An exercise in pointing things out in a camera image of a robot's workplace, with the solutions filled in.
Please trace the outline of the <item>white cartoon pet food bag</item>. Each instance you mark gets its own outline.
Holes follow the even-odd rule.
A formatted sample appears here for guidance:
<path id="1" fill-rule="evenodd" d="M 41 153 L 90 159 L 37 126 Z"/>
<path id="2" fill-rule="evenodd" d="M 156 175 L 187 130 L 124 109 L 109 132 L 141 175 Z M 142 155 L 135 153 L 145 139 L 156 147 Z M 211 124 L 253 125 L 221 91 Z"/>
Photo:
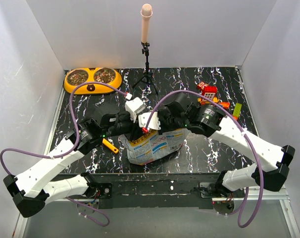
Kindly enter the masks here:
<path id="1" fill-rule="evenodd" d="M 179 150 L 188 134 L 187 129 L 177 129 L 162 135 L 157 130 L 151 130 L 133 141 L 128 140 L 125 135 L 119 136 L 119 139 L 127 150 L 129 162 L 145 165 Z"/>

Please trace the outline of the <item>yellow plastic food scoop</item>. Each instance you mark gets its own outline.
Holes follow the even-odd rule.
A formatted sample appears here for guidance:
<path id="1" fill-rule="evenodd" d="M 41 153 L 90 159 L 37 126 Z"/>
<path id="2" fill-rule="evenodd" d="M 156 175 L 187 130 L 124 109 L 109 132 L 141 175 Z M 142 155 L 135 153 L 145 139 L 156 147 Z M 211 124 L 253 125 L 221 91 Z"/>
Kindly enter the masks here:
<path id="1" fill-rule="evenodd" d="M 110 151 L 112 151 L 115 154 L 119 153 L 119 149 L 117 149 L 113 144 L 111 144 L 107 139 L 102 140 L 102 144 L 106 146 Z"/>

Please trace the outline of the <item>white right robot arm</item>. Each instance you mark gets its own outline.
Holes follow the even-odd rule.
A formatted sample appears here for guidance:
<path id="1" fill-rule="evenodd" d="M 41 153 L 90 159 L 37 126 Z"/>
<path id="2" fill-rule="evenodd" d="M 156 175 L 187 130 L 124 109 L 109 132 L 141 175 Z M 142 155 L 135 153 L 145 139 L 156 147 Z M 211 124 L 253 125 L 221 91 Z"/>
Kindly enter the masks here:
<path id="1" fill-rule="evenodd" d="M 164 132 L 185 128 L 194 134 L 217 140 L 238 151 L 254 164 L 236 171 L 222 171 L 208 193 L 227 197 L 232 192 L 250 186 L 278 192 L 289 174 L 289 165 L 295 154 L 294 147 L 273 145 L 249 131 L 240 131 L 236 121 L 211 104 L 196 106 L 166 105 L 158 110 Z"/>

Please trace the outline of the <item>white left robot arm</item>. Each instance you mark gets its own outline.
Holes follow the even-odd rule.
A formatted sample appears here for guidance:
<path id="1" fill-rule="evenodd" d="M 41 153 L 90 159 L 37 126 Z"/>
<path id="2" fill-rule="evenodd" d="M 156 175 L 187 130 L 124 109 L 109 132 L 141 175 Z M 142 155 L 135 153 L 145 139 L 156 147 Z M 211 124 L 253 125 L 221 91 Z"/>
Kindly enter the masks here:
<path id="1" fill-rule="evenodd" d="M 3 182 L 20 214 L 24 218 L 34 216 L 45 205 L 73 195 L 108 197 L 105 189 L 111 189 L 112 185 L 96 181 L 89 173 L 58 181 L 53 178 L 100 146 L 103 139 L 120 135 L 136 139 L 141 135 L 138 116 L 144 109 L 144 104 L 137 105 L 134 101 L 126 102 L 124 110 L 104 105 L 89 119 L 75 124 L 74 129 L 31 168 L 16 176 L 7 175 Z"/>

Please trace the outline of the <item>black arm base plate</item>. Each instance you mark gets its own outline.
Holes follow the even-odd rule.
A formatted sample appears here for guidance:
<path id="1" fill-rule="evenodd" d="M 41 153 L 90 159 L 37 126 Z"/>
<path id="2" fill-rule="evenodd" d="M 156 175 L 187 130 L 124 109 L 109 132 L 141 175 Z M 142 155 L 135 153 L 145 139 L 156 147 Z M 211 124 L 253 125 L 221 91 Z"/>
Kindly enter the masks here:
<path id="1" fill-rule="evenodd" d="M 213 209 L 213 198 L 242 198 L 244 192 L 230 192 L 218 183 L 220 173 L 202 174 L 90 174 L 88 197 L 96 193 L 100 209 L 198 207 Z"/>

